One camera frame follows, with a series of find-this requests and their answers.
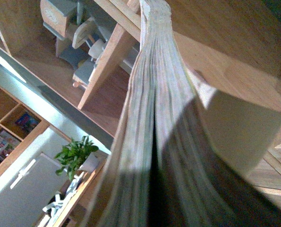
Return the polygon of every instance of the plant leaf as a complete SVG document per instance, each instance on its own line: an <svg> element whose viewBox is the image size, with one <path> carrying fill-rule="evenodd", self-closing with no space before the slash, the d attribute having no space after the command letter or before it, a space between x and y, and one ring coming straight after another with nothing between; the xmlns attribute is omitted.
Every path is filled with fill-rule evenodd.
<svg viewBox="0 0 281 227"><path fill-rule="evenodd" d="M58 169L57 171L55 171L56 175L60 176L63 173L64 169L65 169L65 167L63 166L61 169Z"/></svg>
<svg viewBox="0 0 281 227"><path fill-rule="evenodd" d="M73 181L74 180L74 175L75 175L75 170L71 170L67 172L69 180Z"/></svg>

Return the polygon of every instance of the potted plant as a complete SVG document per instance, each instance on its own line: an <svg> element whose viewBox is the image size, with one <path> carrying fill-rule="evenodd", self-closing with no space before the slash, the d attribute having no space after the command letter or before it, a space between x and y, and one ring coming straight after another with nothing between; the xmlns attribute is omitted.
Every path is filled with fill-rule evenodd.
<svg viewBox="0 0 281 227"><path fill-rule="evenodd" d="M90 163L90 168L94 170L98 164L98 159L92 154L98 150L98 147L93 145L92 141L89 141L89 136L83 136L81 141L74 141L68 145L63 146L62 151L58 153L54 158L57 159L62 165L61 169L58 169L55 173L60 176L64 169L67 170L67 175L72 181L76 170L82 165L85 166L86 161Z"/></svg>

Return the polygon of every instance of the wooden furniture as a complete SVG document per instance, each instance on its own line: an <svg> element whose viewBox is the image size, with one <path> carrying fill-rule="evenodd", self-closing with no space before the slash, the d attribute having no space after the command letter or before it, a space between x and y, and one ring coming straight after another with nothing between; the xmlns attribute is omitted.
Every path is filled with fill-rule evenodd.
<svg viewBox="0 0 281 227"><path fill-rule="evenodd" d="M24 113L28 113L38 121L37 126L30 133L15 124ZM5 130L20 141L20 144L2 162L0 161L0 176L49 126L50 124L41 116L0 87L0 130Z"/></svg>
<svg viewBox="0 0 281 227"><path fill-rule="evenodd" d="M129 79L118 65L140 41L139 2L94 1L118 24L85 92L72 87L73 69L55 56L54 37L43 28L39 1L0 0L0 49L114 136ZM189 68L219 90L281 111L281 24L262 1L166 1ZM274 146L280 153L281 131ZM279 163L271 156L266 159L281 176L281 158L272 156Z"/></svg>

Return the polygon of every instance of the wooden cabinet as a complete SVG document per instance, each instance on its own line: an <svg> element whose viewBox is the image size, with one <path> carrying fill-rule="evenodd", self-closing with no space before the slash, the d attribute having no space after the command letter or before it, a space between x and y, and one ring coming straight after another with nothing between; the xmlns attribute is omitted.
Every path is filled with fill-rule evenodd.
<svg viewBox="0 0 281 227"><path fill-rule="evenodd" d="M84 90L72 86L73 68L56 57L55 44L43 27L39 0L0 0L0 49L77 109ZM129 75L119 67L112 75L80 112L114 136Z"/></svg>
<svg viewBox="0 0 281 227"><path fill-rule="evenodd" d="M0 176L48 126L43 118L0 87L0 151L3 152L0 154Z"/></svg>

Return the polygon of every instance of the open book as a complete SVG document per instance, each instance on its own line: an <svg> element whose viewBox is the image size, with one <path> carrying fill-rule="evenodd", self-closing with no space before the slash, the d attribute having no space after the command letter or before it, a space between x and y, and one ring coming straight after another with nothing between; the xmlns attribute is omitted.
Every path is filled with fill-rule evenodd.
<svg viewBox="0 0 281 227"><path fill-rule="evenodd" d="M281 113L202 81L182 62L169 5L140 3L141 50L84 226L281 227L281 210L242 178Z"/></svg>

